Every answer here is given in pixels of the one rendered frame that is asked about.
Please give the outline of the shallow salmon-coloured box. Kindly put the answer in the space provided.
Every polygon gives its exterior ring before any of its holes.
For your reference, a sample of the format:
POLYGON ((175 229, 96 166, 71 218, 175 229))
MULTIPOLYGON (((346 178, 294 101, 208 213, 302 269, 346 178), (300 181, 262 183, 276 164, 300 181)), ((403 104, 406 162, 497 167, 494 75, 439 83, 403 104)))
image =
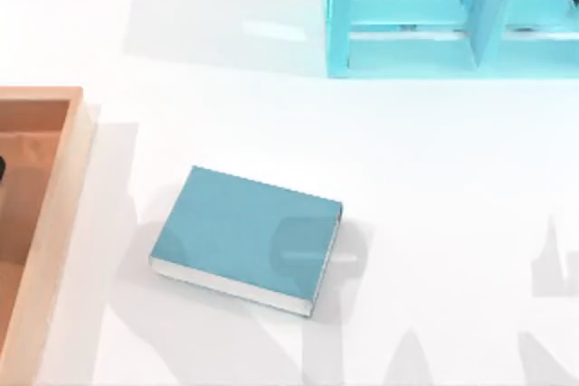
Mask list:
POLYGON ((0 386, 34 386, 89 162, 74 86, 0 86, 0 386))

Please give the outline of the blue book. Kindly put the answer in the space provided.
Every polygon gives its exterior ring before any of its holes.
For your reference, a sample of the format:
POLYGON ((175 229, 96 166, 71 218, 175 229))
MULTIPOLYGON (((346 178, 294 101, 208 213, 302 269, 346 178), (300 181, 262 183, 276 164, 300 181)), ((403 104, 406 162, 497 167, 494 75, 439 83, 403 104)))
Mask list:
POLYGON ((159 275, 310 317, 341 202, 195 166, 149 254, 159 275))

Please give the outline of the light blue rack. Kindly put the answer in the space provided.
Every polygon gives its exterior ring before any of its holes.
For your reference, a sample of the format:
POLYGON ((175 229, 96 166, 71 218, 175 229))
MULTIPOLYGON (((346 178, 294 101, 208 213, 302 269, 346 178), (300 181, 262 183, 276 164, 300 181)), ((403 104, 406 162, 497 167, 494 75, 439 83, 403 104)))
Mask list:
POLYGON ((579 0, 324 0, 331 77, 579 79, 579 0))

